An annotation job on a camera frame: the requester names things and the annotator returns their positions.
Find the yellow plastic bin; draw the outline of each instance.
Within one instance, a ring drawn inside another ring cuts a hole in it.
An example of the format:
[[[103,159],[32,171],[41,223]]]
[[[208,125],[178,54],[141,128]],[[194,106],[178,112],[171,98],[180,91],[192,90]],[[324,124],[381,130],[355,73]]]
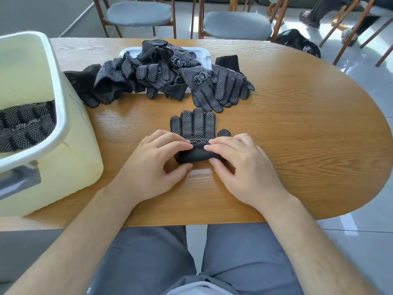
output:
[[[0,37],[0,109],[53,99],[54,131],[33,147],[0,153],[0,217],[29,214],[95,183],[103,172],[85,106],[47,36]]]

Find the white bin rim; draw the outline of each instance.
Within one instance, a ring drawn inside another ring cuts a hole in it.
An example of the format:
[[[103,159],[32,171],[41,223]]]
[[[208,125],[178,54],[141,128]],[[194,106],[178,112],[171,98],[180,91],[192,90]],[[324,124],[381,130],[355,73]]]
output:
[[[42,156],[52,152],[61,142],[64,141],[70,130],[70,121],[67,118],[64,93],[59,76],[60,69],[48,37],[41,32],[25,31],[0,36],[0,40],[19,35],[36,36],[38,39],[40,39],[45,50],[52,79],[53,94],[55,96],[56,126],[53,132],[41,143],[0,159],[0,173],[6,172],[24,164],[28,164],[32,160],[39,159]]]

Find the person's left arm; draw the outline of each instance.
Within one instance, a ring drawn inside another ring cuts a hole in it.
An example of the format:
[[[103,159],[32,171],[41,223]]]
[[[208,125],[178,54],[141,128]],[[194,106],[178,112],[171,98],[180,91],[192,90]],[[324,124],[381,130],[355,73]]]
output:
[[[193,166],[186,163],[166,173],[165,162],[192,147],[190,141],[164,130],[145,137],[115,179],[96,193],[6,295],[86,294],[98,264],[132,209],[170,190]]]

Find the person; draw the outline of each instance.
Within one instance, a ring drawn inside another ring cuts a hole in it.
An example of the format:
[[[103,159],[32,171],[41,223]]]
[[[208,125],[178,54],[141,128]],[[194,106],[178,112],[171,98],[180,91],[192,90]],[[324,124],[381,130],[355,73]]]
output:
[[[350,5],[354,0],[319,0],[317,5],[310,10],[304,10],[300,13],[299,20],[311,27],[319,28],[321,25],[321,19],[329,12],[334,9],[340,8],[344,5]],[[393,10],[393,0],[375,0],[374,5]],[[352,46],[358,37],[370,28],[380,17],[368,15],[365,16],[361,22],[355,35],[352,37],[349,46]],[[341,43],[344,44],[353,28],[348,28],[341,33]]]
[[[228,191],[267,223],[209,225],[202,273],[185,227],[121,228],[140,202],[170,190],[193,167],[163,166],[190,141],[158,130],[146,136],[117,176],[15,282],[7,295],[374,294],[247,134],[210,140],[235,173],[211,158]]]

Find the person's foot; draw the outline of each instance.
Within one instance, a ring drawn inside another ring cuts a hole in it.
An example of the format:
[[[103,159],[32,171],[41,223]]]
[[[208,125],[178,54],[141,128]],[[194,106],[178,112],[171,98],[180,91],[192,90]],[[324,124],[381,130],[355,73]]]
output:
[[[313,21],[311,21],[311,20],[308,19],[308,16],[309,16],[310,12],[311,12],[310,10],[302,11],[302,12],[300,13],[299,20],[300,20],[302,23],[304,23],[304,24],[306,24],[306,25],[309,25],[310,27],[319,29],[319,27],[320,27],[320,25],[321,25],[320,23],[318,23],[318,22],[313,22]]]
[[[344,44],[345,41],[348,39],[349,35],[351,35],[352,33],[352,29],[345,29],[344,31],[342,31],[341,33],[341,44]],[[351,42],[348,44],[348,46],[352,46],[356,40],[358,40],[359,35],[357,35],[355,33],[355,35],[353,35]]]

